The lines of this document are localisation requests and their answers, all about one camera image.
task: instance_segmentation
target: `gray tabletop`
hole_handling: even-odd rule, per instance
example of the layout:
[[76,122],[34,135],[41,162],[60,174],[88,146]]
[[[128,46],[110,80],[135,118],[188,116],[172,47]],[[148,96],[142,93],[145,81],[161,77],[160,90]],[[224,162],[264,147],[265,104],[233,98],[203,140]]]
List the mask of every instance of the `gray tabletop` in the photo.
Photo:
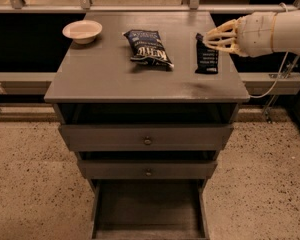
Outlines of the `gray tabletop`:
[[[93,12],[102,24],[88,45],[72,43],[45,100],[51,103],[245,102],[249,95],[227,53],[219,53],[217,75],[195,74],[197,33],[214,23],[208,12]],[[122,35],[131,29],[158,30],[174,64],[140,66]]]

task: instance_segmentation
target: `black snack bag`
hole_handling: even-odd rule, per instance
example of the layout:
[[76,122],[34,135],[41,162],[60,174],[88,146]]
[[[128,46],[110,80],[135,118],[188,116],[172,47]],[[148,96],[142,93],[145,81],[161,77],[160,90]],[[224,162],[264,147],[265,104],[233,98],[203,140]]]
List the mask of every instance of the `black snack bag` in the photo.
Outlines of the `black snack bag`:
[[158,31],[130,30],[123,35],[128,39],[134,54],[131,61],[142,65],[173,67]]
[[218,74],[218,51],[210,49],[202,42],[203,36],[196,35],[197,39],[197,74]]

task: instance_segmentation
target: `white robot forearm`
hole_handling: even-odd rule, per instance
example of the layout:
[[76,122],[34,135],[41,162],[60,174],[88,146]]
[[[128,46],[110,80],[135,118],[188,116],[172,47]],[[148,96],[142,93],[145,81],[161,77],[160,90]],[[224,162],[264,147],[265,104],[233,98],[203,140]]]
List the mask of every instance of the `white robot forearm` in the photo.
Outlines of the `white robot forearm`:
[[209,48],[243,57],[273,52],[300,55],[300,10],[255,12],[210,30],[203,41]]

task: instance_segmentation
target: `drawer knob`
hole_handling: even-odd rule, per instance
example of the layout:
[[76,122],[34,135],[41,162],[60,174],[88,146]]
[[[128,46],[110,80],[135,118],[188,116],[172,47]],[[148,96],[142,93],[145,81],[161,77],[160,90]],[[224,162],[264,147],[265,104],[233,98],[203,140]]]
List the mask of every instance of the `drawer knob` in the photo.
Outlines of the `drawer knob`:
[[148,176],[148,177],[152,176],[152,171],[151,171],[151,169],[147,169],[147,170],[146,170],[146,176]]
[[151,140],[151,138],[149,136],[147,136],[147,137],[144,138],[143,143],[145,145],[151,145],[152,144],[152,140]]

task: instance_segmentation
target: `speckled floor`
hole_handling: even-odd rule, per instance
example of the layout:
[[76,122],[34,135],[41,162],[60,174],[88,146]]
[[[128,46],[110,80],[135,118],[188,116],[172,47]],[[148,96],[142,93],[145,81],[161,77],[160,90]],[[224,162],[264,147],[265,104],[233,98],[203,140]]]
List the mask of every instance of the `speckled floor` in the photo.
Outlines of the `speckled floor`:
[[[300,239],[300,133],[241,110],[203,197],[212,240]],[[0,121],[0,240],[86,240],[93,193],[58,123]]]

